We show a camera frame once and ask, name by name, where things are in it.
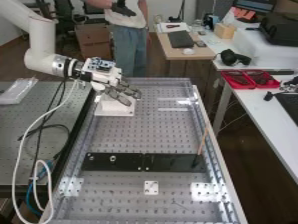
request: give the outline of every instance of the cardboard box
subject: cardboard box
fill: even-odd
[[[235,27],[226,26],[222,23],[215,24],[214,33],[220,39],[231,39],[234,36]]]
[[[109,30],[102,24],[75,26],[75,35],[82,57],[111,59]]]

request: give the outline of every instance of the computer monitor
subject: computer monitor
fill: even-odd
[[[103,9],[98,9],[86,3],[83,3],[83,11],[85,11],[85,14],[89,14],[89,15],[90,14],[103,14]]]
[[[234,6],[242,9],[248,9],[259,14],[266,14],[272,11],[276,0],[234,0]]]

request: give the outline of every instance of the red box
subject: red box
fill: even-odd
[[[255,83],[244,74],[244,72],[238,70],[222,71],[220,75],[234,89],[254,89],[255,88]]]
[[[244,74],[254,81],[255,87],[260,89],[275,89],[279,88],[279,82],[272,76],[262,70],[244,70]]]

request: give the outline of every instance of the white desk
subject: white desk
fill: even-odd
[[[294,75],[274,76],[274,78],[279,81],[287,81],[294,78]],[[298,126],[291,120],[275,97],[268,102],[263,100],[267,91],[271,91],[272,93],[280,92],[278,89],[235,90],[230,88],[230,85],[224,82],[223,93],[212,123],[212,130],[216,135],[230,95],[232,93],[292,179],[298,183]]]
[[[232,45],[232,41],[230,39],[220,39],[219,37],[216,37],[216,35],[210,32],[206,31],[206,35],[204,36],[199,36],[199,39],[206,43],[207,47],[214,51],[215,54],[219,54],[223,50],[226,49],[231,49],[235,53],[240,52],[238,51],[238,49],[234,47]],[[270,66],[258,66],[254,64],[254,62],[250,63],[250,65],[243,65],[243,64],[236,64],[235,66],[226,66],[222,61],[220,61],[220,56],[218,55],[215,57],[215,59],[212,60],[212,64],[214,67],[216,69],[216,71],[222,71],[222,70],[231,70],[231,69],[260,69],[260,70],[271,70],[271,71],[280,71],[280,70],[295,70],[296,68],[288,68],[288,67],[283,67],[283,66],[275,66],[275,64],[272,63],[272,65]]]

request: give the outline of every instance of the jeans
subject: jeans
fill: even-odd
[[[115,66],[123,76],[146,76],[146,29],[113,26]]]

